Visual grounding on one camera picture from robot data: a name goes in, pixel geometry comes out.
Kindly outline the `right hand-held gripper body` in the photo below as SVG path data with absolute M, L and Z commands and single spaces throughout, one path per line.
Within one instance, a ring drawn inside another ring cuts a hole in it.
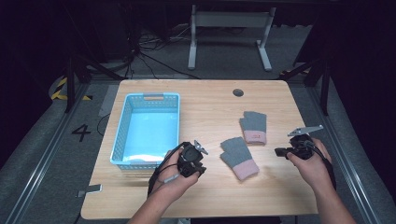
M 309 135 L 312 132 L 322 130 L 323 126 L 311 126 L 311 127 L 300 127 L 296 128 L 289 133 L 291 154 L 297 156 L 302 160 L 310 159 L 315 153 L 317 153 L 322 159 L 324 155 L 314 144 L 313 139 Z

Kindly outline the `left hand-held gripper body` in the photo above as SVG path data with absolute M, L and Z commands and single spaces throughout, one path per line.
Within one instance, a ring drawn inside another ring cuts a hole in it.
M 195 140 L 194 143 L 184 143 L 183 150 L 179 154 L 177 160 L 177 169 L 179 173 L 184 177 L 189 177 L 198 172 L 199 167 L 204 167 L 201 163 L 204 155 L 208 152 L 203 148 L 203 146 Z

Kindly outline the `grey pink glove red label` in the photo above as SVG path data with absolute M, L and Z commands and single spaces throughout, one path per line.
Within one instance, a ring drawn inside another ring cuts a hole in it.
M 245 111 L 240 120 L 245 141 L 249 144 L 266 144 L 266 115 L 254 111 Z

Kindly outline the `grey pink knit glove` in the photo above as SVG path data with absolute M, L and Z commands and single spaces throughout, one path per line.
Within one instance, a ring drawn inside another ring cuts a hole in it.
M 225 140 L 220 146 L 223 149 L 220 158 L 233 170 L 240 181 L 260 171 L 242 137 Z

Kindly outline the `person's right hand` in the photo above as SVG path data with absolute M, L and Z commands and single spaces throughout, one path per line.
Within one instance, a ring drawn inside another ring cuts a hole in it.
M 315 153 L 310 159 L 302 160 L 292 153 L 287 158 L 297 167 L 303 180 L 313 191 L 333 189 L 332 181 L 322 158 Z

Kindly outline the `person's left hand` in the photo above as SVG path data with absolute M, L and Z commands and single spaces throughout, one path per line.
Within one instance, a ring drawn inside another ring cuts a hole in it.
M 154 183 L 150 195 L 156 190 L 166 189 L 175 195 L 177 199 L 179 199 L 188 190 L 188 188 L 193 186 L 198 181 L 199 173 L 195 173 L 189 177 L 184 177 L 183 175 L 179 174 L 179 170 L 177 169 L 177 160 L 181 151 L 182 149 L 178 149 L 176 152 L 172 152 L 169 159 L 164 163 L 163 167 L 160 169 L 160 173 Z M 177 179 L 166 184 L 163 183 L 165 178 L 176 174 L 179 174 Z

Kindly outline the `light blue plastic basket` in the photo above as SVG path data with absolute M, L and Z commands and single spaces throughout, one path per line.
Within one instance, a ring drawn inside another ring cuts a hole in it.
M 157 168 L 179 144 L 179 120 L 178 93 L 127 94 L 110 162 L 121 170 Z

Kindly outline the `black metal stand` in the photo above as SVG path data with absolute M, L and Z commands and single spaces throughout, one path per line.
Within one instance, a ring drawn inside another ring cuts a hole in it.
M 290 71 L 282 71 L 277 80 L 289 80 L 305 70 L 308 71 L 304 79 L 304 85 L 306 87 L 313 88 L 321 81 L 319 106 L 322 113 L 328 116 L 328 95 L 331 75 L 330 66 L 326 59 L 315 59 L 314 61 L 303 63 Z
M 88 84 L 92 80 L 91 73 L 88 67 L 93 67 L 101 74 L 106 75 L 114 80 L 124 80 L 124 77 L 117 75 L 115 72 L 110 71 L 101 64 L 84 57 L 82 55 L 73 55 L 69 58 L 66 67 L 66 87 L 67 87 L 67 105 L 65 113 L 69 113 L 77 100 L 75 91 L 75 78 L 82 84 Z

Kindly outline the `grey floor tape strip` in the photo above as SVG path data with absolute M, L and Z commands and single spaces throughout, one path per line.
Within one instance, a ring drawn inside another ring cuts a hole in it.
M 109 85 L 106 91 L 106 95 L 104 97 L 104 100 L 102 102 L 102 105 L 100 107 L 98 116 L 99 117 L 104 117 L 107 114 L 109 114 L 112 110 L 112 106 L 114 104 L 114 100 L 116 98 L 117 92 L 118 92 L 118 85 Z

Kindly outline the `yellow black hazard tape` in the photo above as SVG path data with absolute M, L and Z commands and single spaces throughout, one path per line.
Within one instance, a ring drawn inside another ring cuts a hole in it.
M 66 77 L 62 77 L 60 79 L 60 81 L 58 82 L 53 94 L 51 95 L 50 99 L 51 100 L 67 100 L 68 97 L 66 94 L 62 94 L 62 90 L 65 87 L 65 85 L 67 84 L 67 78 Z

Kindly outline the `aluminium floor rail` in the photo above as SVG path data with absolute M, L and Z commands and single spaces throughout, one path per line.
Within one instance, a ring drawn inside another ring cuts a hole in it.
M 0 171 L 0 224 L 21 223 L 88 88 L 88 84 L 77 87 L 75 95 L 78 99 L 68 112 L 65 112 L 67 103 L 55 101 L 25 135 Z
M 314 108 L 318 113 L 321 123 L 324 125 L 325 133 L 329 136 L 331 146 L 334 149 L 335 158 L 338 161 L 340 169 L 347 182 L 349 190 L 354 197 L 355 203 L 361 212 L 363 220 L 366 224 L 382 224 L 368 198 L 368 193 L 366 192 L 353 163 L 342 148 L 331 120 L 325 116 L 322 111 L 319 95 L 314 88 L 307 88 L 306 91 L 314 104 Z

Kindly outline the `small metal bracket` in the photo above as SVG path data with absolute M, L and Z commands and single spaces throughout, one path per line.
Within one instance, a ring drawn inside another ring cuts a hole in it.
M 91 185 L 88 186 L 85 189 L 80 189 L 77 191 L 76 197 L 77 198 L 82 198 L 84 197 L 86 194 L 89 193 L 95 193 L 95 192 L 100 192 L 102 190 L 102 185 L 101 184 L 97 184 L 97 185 Z

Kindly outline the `white metal desk frame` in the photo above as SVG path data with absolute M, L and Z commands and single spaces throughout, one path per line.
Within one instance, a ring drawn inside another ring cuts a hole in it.
M 227 12 L 227 11 L 202 11 L 196 5 L 191 7 L 191 44 L 188 59 L 188 69 L 194 70 L 197 56 L 196 29 L 198 27 L 237 27 L 237 28 L 262 28 L 262 38 L 256 41 L 256 47 L 261 56 L 264 70 L 272 70 L 266 42 L 275 18 L 276 8 L 271 7 L 265 12 Z

